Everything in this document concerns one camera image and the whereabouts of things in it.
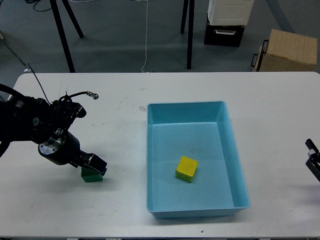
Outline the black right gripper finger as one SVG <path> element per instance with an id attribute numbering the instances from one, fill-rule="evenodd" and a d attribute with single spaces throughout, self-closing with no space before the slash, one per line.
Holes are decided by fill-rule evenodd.
<path id="1" fill-rule="evenodd" d="M 320 181 L 320 151 L 310 138 L 305 141 L 305 145 L 309 149 L 308 160 L 305 165 L 309 168 L 316 179 Z"/>

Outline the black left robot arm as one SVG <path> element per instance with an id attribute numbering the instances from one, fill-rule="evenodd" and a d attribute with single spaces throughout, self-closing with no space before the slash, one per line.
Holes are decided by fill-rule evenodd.
<path id="1" fill-rule="evenodd" d="M 105 175 L 107 163 L 94 153 L 82 151 L 79 140 L 69 132 L 74 120 L 87 114 L 80 103 L 72 100 L 73 95 L 48 103 L 3 84 L 0 90 L 11 96 L 0 103 L 1 154 L 12 142 L 31 141 L 38 145 L 42 157 L 56 165 L 70 164 Z"/>

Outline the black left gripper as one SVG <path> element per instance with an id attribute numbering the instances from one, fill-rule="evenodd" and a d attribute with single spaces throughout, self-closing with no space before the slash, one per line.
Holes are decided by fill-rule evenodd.
<path id="1" fill-rule="evenodd" d="M 50 138 L 38 145 L 39 154 L 56 165 L 71 164 L 104 176 L 107 162 L 94 153 L 81 151 L 79 140 L 67 132 L 58 139 Z"/>

